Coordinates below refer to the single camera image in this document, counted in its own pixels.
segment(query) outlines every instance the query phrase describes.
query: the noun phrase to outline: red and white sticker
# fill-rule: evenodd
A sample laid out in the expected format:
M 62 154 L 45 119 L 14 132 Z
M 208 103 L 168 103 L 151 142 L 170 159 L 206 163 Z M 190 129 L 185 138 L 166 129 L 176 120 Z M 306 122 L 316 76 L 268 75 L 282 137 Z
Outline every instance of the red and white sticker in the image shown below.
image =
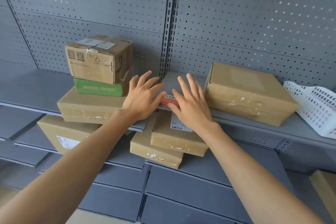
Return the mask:
M 168 103 L 172 103 L 172 104 L 176 105 L 177 107 L 180 107 L 178 101 L 172 95 L 166 95 L 161 101 L 161 104 L 164 105 L 164 106 L 167 106 Z

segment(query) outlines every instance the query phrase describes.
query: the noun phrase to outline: floor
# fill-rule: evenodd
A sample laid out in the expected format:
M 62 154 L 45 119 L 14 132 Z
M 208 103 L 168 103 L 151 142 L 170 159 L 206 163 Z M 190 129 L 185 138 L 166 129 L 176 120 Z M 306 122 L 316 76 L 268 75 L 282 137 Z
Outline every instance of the floor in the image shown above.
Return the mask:
M 11 198 L 13 198 L 19 191 L 9 189 L 6 187 L 0 187 L 0 208 L 6 204 Z M 98 213 L 91 213 L 81 209 L 77 209 L 73 215 L 69 218 L 66 224 L 130 224 L 125 220 L 116 219 L 106 215 Z

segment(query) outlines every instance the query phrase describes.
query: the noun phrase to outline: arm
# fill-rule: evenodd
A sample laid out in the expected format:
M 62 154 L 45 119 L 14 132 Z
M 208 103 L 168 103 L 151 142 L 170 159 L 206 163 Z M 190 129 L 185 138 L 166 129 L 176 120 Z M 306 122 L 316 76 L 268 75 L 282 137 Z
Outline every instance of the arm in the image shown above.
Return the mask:
M 178 78 L 184 97 L 173 94 L 180 109 L 168 106 L 195 131 L 217 158 L 235 192 L 254 223 L 311 223 L 323 221 L 296 198 L 269 171 L 242 150 L 214 123 L 201 86 L 187 74 L 190 89 Z
M 123 108 L 17 194 L 0 210 L 1 224 L 65 223 L 76 210 L 112 149 L 137 120 L 147 118 L 167 94 L 151 72 L 130 81 Z

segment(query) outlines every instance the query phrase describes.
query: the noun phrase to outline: box top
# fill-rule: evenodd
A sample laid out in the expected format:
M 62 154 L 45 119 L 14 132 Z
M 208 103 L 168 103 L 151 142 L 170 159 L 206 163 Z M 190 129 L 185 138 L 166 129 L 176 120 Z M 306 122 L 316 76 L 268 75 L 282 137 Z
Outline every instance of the box top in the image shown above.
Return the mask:
M 121 109 L 126 97 L 113 97 L 113 96 L 103 96 L 95 94 L 84 94 L 78 93 L 76 87 L 73 87 L 68 93 L 64 95 L 58 102 L 57 105 L 62 109 L 74 108 L 86 111 L 115 111 L 116 109 Z
M 95 35 L 77 42 L 68 43 L 66 46 L 93 50 L 107 55 L 117 55 L 131 44 L 132 41 L 128 39 L 111 38 L 106 35 Z
M 48 125 L 58 128 L 67 128 L 69 130 L 76 130 L 84 133 L 91 134 L 96 131 L 101 125 L 100 124 L 91 124 L 91 123 L 80 123 L 80 122 L 66 122 L 60 116 L 55 115 L 46 115 L 40 119 L 37 124 Z
M 182 158 L 183 157 L 183 152 L 168 150 L 168 149 L 165 149 L 165 148 L 161 148 L 161 147 L 151 145 L 152 131 L 153 131 L 153 128 L 154 128 L 154 124 L 155 124 L 157 115 L 158 115 L 158 113 L 155 111 L 155 112 L 152 113 L 151 116 L 149 116 L 149 118 L 147 120 L 147 123 L 146 123 L 146 127 L 143 130 L 143 132 L 142 133 L 137 132 L 134 135 L 131 142 L 135 143 L 135 144 L 145 146 L 145 147 L 150 147 L 153 150 L 157 150 L 157 151 L 160 151 L 160 152 L 165 153 L 165 154 L 169 154 L 169 155 L 177 157 L 177 158 Z
M 214 62 L 209 77 L 206 87 L 215 98 L 269 112 L 294 112 L 299 107 L 272 74 Z
M 188 141 L 204 144 L 206 146 L 206 143 L 203 141 L 203 139 L 200 138 L 195 132 L 181 131 L 178 129 L 170 128 L 171 113 L 171 111 L 159 110 L 153 133 L 181 138 Z

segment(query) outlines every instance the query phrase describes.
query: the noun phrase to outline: barcode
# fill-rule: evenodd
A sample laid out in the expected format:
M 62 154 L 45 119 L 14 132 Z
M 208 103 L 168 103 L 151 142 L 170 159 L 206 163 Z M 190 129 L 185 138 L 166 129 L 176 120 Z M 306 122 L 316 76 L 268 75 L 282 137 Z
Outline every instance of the barcode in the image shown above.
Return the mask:
M 174 129 L 179 129 L 179 130 L 183 130 L 183 128 L 180 128 L 180 127 L 175 127 L 175 126 L 171 126 L 171 128 L 174 128 Z

